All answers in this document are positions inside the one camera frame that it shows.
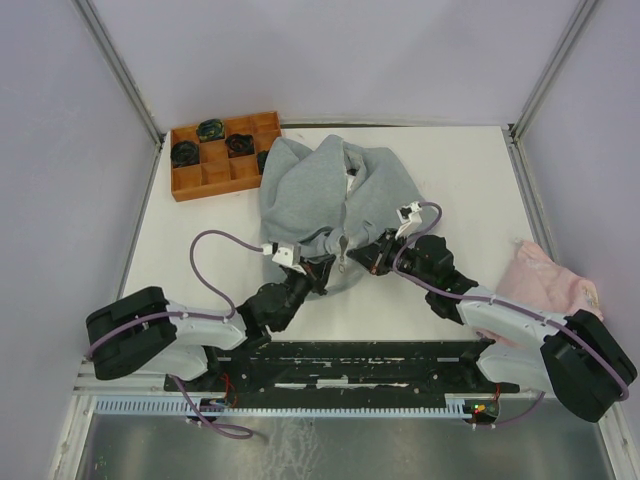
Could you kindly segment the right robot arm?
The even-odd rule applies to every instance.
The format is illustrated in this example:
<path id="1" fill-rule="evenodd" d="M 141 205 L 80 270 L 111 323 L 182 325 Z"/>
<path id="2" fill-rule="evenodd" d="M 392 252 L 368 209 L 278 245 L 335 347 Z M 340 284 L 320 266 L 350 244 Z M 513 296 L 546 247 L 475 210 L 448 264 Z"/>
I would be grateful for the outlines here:
<path id="1" fill-rule="evenodd" d="M 458 368 L 467 389 L 493 382 L 550 393 L 591 423 L 628 399 L 637 369 L 593 313 L 553 313 L 510 301 L 460 273 L 436 235 L 410 242 L 387 230 L 347 255 L 373 275 L 394 272 L 424 288 L 439 317 L 490 335 L 489 346 Z"/>

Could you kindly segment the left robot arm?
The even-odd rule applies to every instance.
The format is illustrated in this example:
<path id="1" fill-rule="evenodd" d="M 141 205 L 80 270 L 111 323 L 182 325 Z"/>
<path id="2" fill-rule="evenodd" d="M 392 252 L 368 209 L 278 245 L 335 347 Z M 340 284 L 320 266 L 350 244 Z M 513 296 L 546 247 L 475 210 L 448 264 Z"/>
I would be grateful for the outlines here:
<path id="1" fill-rule="evenodd" d="M 149 371 L 212 389 L 221 378 L 216 353 L 251 351 L 270 342 L 310 294 L 326 293 L 335 260 L 324 255 L 285 267 L 282 282 L 262 285 L 231 317 L 178 305 L 158 286 L 123 297 L 86 319 L 95 377 L 110 381 Z"/>

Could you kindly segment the grey zip jacket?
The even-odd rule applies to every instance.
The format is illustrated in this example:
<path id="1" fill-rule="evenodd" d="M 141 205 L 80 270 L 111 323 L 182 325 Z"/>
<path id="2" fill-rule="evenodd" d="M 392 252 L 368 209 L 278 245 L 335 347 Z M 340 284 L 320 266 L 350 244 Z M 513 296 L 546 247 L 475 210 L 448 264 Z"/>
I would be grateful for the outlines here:
<path id="1" fill-rule="evenodd" d="M 423 196 L 390 149 L 329 135 L 316 149 L 276 139 L 258 199 L 261 240 L 298 245 L 304 258 L 335 256 L 327 292 L 336 295 L 364 275 L 348 252 L 398 228 L 398 209 Z"/>

